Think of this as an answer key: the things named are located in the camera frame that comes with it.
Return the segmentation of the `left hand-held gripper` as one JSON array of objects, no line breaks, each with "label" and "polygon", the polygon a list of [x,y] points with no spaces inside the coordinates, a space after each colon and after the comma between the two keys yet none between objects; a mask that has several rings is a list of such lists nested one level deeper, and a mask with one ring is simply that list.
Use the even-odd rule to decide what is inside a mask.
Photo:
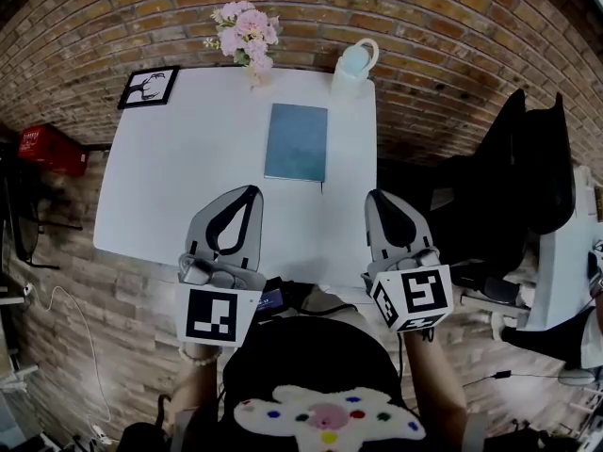
[{"label": "left hand-held gripper", "polygon": [[[224,347],[244,342],[267,282],[255,272],[260,263],[263,211],[261,190],[242,186],[220,195],[192,218],[176,285],[176,328],[181,341]],[[220,245],[220,235],[239,212],[236,242]],[[218,256],[225,263],[202,259]]]}]

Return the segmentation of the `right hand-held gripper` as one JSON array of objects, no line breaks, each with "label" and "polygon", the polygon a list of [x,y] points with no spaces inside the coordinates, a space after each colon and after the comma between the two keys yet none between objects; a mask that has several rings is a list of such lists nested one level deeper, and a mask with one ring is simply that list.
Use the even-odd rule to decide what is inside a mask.
[{"label": "right hand-held gripper", "polygon": [[[391,202],[398,211],[390,214]],[[367,243],[372,262],[363,276],[367,294],[394,332],[429,329],[453,311],[449,266],[431,247],[427,220],[410,203],[379,189],[366,198]],[[398,250],[389,250],[390,244]]]}]

